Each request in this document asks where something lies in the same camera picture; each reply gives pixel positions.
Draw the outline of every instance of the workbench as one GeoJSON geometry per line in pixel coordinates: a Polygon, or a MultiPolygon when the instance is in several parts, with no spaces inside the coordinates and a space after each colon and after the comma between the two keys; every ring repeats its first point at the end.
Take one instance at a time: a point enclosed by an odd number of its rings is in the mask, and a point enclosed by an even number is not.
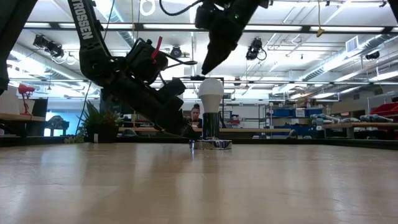
{"type": "Polygon", "coordinates": [[[346,128],[347,138],[354,139],[354,128],[382,128],[388,131],[395,131],[398,129],[398,123],[370,123],[370,122],[357,122],[357,123],[338,123],[338,124],[324,124],[323,129],[326,138],[326,129],[346,128]]]}
{"type": "Polygon", "coordinates": [[[44,121],[40,116],[0,113],[0,123],[22,136],[43,136],[44,121]]]}
{"type": "MultiPolygon", "coordinates": [[[[119,131],[124,131],[126,129],[131,129],[145,136],[167,136],[167,134],[155,128],[119,128],[119,131]]],[[[193,130],[198,134],[202,132],[201,128],[194,128],[193,130]]],[[[252,138],[256,133],[289,133],[290,131],[290,128],[220,128],[220,138],[252,138]]]]}

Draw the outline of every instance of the ceiling light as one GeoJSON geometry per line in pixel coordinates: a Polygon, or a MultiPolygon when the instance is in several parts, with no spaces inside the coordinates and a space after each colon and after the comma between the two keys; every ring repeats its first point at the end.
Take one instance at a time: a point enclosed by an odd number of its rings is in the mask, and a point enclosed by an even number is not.
{"type": "Polygon", "coordinates": [[[369,82],[340,82],[340,85],[368,85],[369,82]]]}
{"type": "MultiPolygon", "coordinates": [[[[311,27],[310,31],[318,31],[319,27],[311,27]]],[[[325,32],[381,32],[384,27],[322,27],[325,32]]]]}
{"type": "Polygon", "coordinates": [[[398,82],[376,82],[375,85],[398,85],[398,82]]]}
{"type": "Polygon", "coordinates": [[[144,24],[144,29],[197,29],[194,24],[144,24]]]}
{"type": "Polygon", "coordinates": [[[25,28],[51,28],[51,25],[48,22],[27,22],[25,23],[25,28]]]}
{"type": "Polygon", "coordinates": [[[374,78],[369,79],[369,81],[371,82],[375,82],[375,81],[381,81],[381,80],[386,80],[392,77],[396,77],[398,75],[398,72],[389,72],[389,73],[384,73],[381,75],[378,75],[374,78]]]}
{"type": "Polygon", "coordinates": [[[131,29],[132,30],[132,24],[101,24],[104,28],[108,29],[131,29]]]}
{"type": "Polygon", "coordinates": [[[60,26],[62,29],[76,28],[74,23],[60,23],[58,26],[60,26]]]}
{"type": "Polygon", "coordinates": [[[330,82],[294,82],[296,84],[308,84],[308,85],[313,85],[313,84],[319,84],[319,85],[327,85],[330,82]]]}
{"type": "Polygon", "coordinates": [[[334,94],[336,94],[336,93],[321,93],[321,94],[313,96],[312,98],[322,99],[322,98],[326,98],[326,97],[329,97],[329,96],[333,96],[334,94]]]}
{"type": "Polygon", "coordinates": [[[300,31],[302,26],[256,26],[247,25],[244,30],[300,31]]]}
{"type": "Polygon", "coordinates": [[[317,102],[340,102],[340,100],[317,100],[317,102]]]}
{"type": "Polygon", "coordinates": [[[341,91],[340,93],[345,94],[345,93],[349,93],[349,92],[357,90],[357,89],[359,89],[359,86],[354,87],[354,88],[349,88],[347,90],[341,91]]]}

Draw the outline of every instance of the light bulb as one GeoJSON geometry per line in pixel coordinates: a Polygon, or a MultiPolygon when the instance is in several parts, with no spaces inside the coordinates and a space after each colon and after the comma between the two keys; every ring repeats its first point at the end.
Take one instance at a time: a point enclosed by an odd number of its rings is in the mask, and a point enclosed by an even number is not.
{"type": "Polygon", "coordinates": [[[215,78],[207,78],[201,83],[198,95],[203,103],[205,113],[218,113],[224,95],[223,84],[215,78]]]}

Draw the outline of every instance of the wooden table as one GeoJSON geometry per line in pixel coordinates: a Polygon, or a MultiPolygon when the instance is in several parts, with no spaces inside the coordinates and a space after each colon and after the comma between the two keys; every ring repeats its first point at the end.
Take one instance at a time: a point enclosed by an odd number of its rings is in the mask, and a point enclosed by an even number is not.
{"type": "Polygon", "coordinates": [[[10,133],[18,136],[42,136],[44,121],[44,117],[0,113],[3,129],[8,129],[10,133]]]}
{"type": "MultiPolygon", "coordinates": [[[[119,131],[131,129],[140,132],[157,132],[154,128],[119,128],[119,131]]],[[[194,128],[196,132],[201,132],[201,128],[194,128]]],[[[220,128],[222,133],[289,133],[290,128],[277,128],[277,129],[257,129],[257,128],[220,128]]]]}
{"type": "Polygon", "coordinates": [[[338,123],[338,124],[324,124],[323,129],[325,130],[325,138],[326,138],[326,129],[333,128],[346,128],[347,129],[347,137],[354,137],[354,128],[384,128],[395,130],[398,129],[398,123],[370,123],[370,122],[356,122],[356,123],[338,123]]]}
{"type": "Polygon", "coordinates": [[[0,158],[2,224],[398,223],[396,151],[60,144],[0,158]]]}
{"type": "Polygon", "coordinates": [[[6,121],[45,121],[43,117],[5,113],[0,113],[0,119],[5,119],[6,121]]]}

